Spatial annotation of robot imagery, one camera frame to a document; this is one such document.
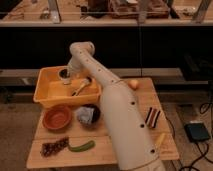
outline green bean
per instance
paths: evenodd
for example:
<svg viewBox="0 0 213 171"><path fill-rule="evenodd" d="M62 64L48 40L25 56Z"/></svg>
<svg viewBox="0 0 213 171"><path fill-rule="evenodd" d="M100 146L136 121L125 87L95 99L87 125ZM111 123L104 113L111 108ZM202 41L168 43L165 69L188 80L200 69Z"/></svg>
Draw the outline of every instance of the green bean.
<svg viewBox="0 0 213 171"><path fill-rule="evenodd" d="M70 144L68 144L68 149L72 152L82 152L82 151L86 151L89 150L91 148L93 148L95 146L95 142L93 140L88 141L87 143L81 145L81 146L77 146L77 147L72 147L70 146Z"/></svg>

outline egg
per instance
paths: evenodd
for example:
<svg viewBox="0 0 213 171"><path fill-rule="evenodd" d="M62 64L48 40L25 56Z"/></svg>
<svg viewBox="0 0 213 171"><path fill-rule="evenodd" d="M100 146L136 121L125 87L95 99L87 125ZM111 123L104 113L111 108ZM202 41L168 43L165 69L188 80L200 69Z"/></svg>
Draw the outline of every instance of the egg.
<svg viewBox="0 0 213 171"><path fill-rule="evenodd" d="M128 85L131 89L137 90L139 88L139 81L136 79L132 79L128 82Z"/></svg>

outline wooden table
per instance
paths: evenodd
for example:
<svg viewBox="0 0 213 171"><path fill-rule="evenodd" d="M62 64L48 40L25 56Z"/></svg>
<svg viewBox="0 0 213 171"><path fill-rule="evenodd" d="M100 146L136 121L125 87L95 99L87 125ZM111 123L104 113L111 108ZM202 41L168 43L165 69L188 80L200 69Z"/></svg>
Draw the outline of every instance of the wooden table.
<svg viewBox="0 0 213 171"><path fill-rule="evenodd" d="M135 93L139 99L139 108L142 117L145 119L150 107L161 110L157 127L150 130L151 137L154 141L156 141L161 133L166 134L159 148L160 158L162 160L177 160L179 154L153 86L153 82L150 78L140 78L138 80L140 82L140 87ZM44 111L45 110L41 113L27 160L28 169L117 164L102 117L92 129L85 129L73 115L72 123L68 128L54 133L48 131L42 125ZM70 144L73 146L79 146L89 140L94 140L96 145L93 149L85 152L74 153L65 148L55 156L47 158L41 156L40 151L43 143L55 142L65 136L69 137Z"/></svg>

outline black cable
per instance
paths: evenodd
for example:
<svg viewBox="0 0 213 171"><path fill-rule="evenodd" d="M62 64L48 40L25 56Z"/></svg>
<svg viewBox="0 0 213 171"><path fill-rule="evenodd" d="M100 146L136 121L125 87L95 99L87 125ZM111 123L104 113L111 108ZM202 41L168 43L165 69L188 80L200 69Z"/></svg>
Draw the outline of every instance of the black cable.
<svg viewBox="0 0 213 171"><path fill-rule="evenodd" d="M203 154L203 151L200 149L199 144L196 144L198 150L200 151L200 154ZM209 163L213 164L213 160L210 160L206 155L204 156L204 158L206 159L206 161L208 161Z"/></svg>
<svg viewBox="0 0 213 171"><path fill-rule="evenodd" d="M213 137L213 82L209 82L210 85L210 98L209 102L200 105L199 112L201 115L205 114L210 109L210 121L211 121L211 137Z"/></svg>
<svg viewBox="0 0 213 171"><path fill-rule="evenodd" d="M166 116L167 121L169 122L169 125L172 128L172 137L175 138L175 127L173 125L173 123L171 122L171 120Z"/></svg>
<svg viewBox="0 0 213 171"><path fill-rule="evenodd" d="M202 152L201 155L198 158L196 158L194 161L192 161L192 163L189 166L183 166L183 167L181 167L179 169L179 171L182 171L184 169L189 169L189 171L191 171L192 169L196 170L196 171L199 171L199 169L197 169L193 165L195 165L195 163L197 163L199 160L201 160L202 158L204 158L208 152L209 152L209 145L206 143L206 151L204 153Z"/></svg>

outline cabinet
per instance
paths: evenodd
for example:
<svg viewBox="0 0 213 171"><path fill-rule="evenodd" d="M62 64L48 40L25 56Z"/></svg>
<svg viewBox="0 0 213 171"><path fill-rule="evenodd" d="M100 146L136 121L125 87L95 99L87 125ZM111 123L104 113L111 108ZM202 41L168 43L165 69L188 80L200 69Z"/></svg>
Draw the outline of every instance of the cabinet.
<svg viewBox="0 0 213 171"><path fill-rule="evenodd" d="M169 1L168 18L115 19L82 16L87 0L22 0L0 21L0 69L40 69L65 65L69 45L92 41L95 58L108 68L178 68L185 53L212 55L212 4L197 23L187 10L198 9L201 0ZM57 14L60 21L52 17Z"/></svg>

